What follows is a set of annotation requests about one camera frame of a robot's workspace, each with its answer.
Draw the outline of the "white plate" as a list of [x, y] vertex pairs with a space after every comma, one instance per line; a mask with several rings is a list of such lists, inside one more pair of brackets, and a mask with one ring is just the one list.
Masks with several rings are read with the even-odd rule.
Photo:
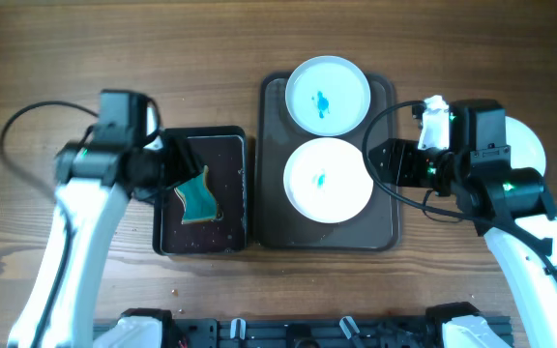
[[296, 211], [321, 223], [355, 217], [373, 192], [361, 151], [334, 137], [315, 138], [299, 146], [284, 166], [282, 182]]
[[546, 171], [546, 154], [538, 136], [513, 117], [505, 118], [507, 144], [511, 147], [511, 168], [534, 168], [542, 176]]

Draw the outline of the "green and yellow sponge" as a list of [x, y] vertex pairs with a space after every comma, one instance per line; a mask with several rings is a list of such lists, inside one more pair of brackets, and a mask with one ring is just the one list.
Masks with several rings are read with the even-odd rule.
[[209, 167], [174, 189], [183, 205], [182, 224], [204, 223], [220, 217], [220, 205], [208, 188]]

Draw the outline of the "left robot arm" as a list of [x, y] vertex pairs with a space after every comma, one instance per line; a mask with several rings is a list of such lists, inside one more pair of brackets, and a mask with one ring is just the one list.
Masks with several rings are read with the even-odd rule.
[[111, 241], [132, 200], [154, 204], [199, 175], [184, 138], [165, 134], [157, 102], [130, 90], [100, 93], [96, 123], [56, 155], [55, 207], [29, 299], [10, 347], [89, 347]]

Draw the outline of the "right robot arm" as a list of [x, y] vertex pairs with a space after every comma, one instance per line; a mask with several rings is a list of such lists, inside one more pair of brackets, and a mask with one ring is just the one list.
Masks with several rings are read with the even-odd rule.
[[389, 138], [370, 148], [366, 171], [396, 201], [467, 220], [485, 239], [508, 282], [533, 346], [557, 345], [557, 208], [537, 162], [512, 163], [507, 114], [496, 100], [408, 101], [417, 141]]

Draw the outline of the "white plate front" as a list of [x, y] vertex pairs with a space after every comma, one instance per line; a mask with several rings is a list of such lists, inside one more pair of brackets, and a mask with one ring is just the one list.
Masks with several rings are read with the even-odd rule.
[[538, 136], [513, 117], [505, 118], [507, 144], [511, 147], [511, 168], [534, 168], [542, 176], [546, 171], [546, 154]]

